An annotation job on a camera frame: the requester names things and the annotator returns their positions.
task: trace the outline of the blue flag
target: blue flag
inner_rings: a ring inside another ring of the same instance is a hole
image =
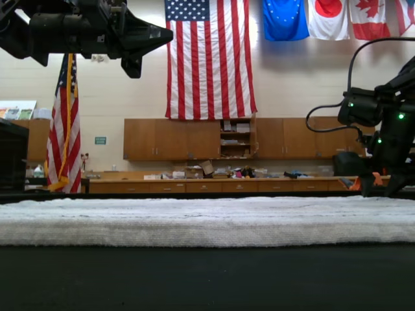
[[[303,0],[263,0],[265,39],[295,41],[309,36]]]

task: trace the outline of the fluffy white cloth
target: fluffy white cloth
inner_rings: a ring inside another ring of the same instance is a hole
[[[0,245],[225,248],[340,242],[415,242],[415,201],[354,196],[0,205]]]

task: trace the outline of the red circle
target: red circle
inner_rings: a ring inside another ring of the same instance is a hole
[[[316,12],[324,17],[336,17],[342,12],[341,0],[316,0]]]

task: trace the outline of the black cable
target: black cable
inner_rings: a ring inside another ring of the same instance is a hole
[[[350,65],[349,65],[349,72],[348,72],[348,93],[350,93],[350,91],[351,91],[351,74],[352,74],[352,71],[353,71],[353,65],[354,65],[354,63],[355,63],[355,59],[356,59],[356,57],[357,57],[358,53],[359,53],[361,50],[363,50],[365,47],[367,47],[368,45],[371,45],[371,44],[373,44],[373,43],[377,43],[377,42],[382,42],[382,41],[415,41],[415,38],[401,38],[401,37],[381,38],[381,39],[376,39],[376,40],[372,40],[372,41],[366,42],[364,45],[360,46],[360,47],[356,50],[355,54],[353,54],[353,57],[351,58],[351,61],[350,61]],[[361,139],[363,138],[363,133],[362,133],[361,129],[360,129],[359,127],[357,127],[357,126],[350,126],[350,125],[347,125],[347,126],[340,126],[340,127],[338,127],[338,128],[330,128],[330,129],[325,129],[325,130],[315,130],[314,128],[311,128],[311,127],[310,127],[310,124],[309,124],[309,119],[310,119],[311,114],[312,114],[314,111],[319,110],[319,109],[323,109],[323,108],[335,108],[335,107],[340,107],[341,105],[342,105],[342,103],[340,102],[339,104],[335,104],[335,105],[325,105],[325,106],[318,106],[318,107],[315,107],[314,109],[312,109],[312,110],[308,113],[307,117],[305,118],[305,124],[306,124],[307,128],[308,128],[309,130],[313,131],[313,132],[316,132],[316,133],[329,133],[329,132],[335,132],[335,131],[339,131],[339,130],[345,130],[345,129],[347,129],[347,128],[353,128],[353,129],[357,130],[357,133],[358,133],[358,135],[359,135],[359,139],[358,139],[358,140],[361,140]]]

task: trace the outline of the flag on pole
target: flag on pole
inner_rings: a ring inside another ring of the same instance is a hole
[[[402,36],[411,25],[415,25],[415,0],[395,0],[399,34]]]
[[[350,39],[346,0],[309,0],[309,32],[322,40]]]
[[[65,54],[54,96],[45,171],[52,191],[80,192],[82,164],[77,59]]]
[[[294,41],[309,36],[303,0],[263,0],[265,38]]]
[[[356,39],[370,41],[390,37],[385,0],[350,0],[349,6]]]
[[[249,0],[165,0],[169,119],[249,117],[252,84]]]

